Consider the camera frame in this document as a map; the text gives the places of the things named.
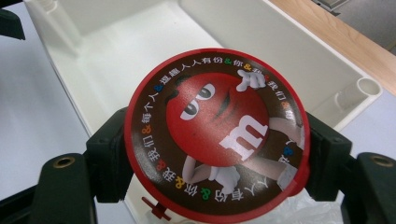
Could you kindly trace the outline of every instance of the printed circular label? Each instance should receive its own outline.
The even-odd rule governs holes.
[[[261,216],[308,177],[309,127],[288,82],[230,49],[198,49],[160,64],[128,107],[125,143],[146,190],[203,222]]]

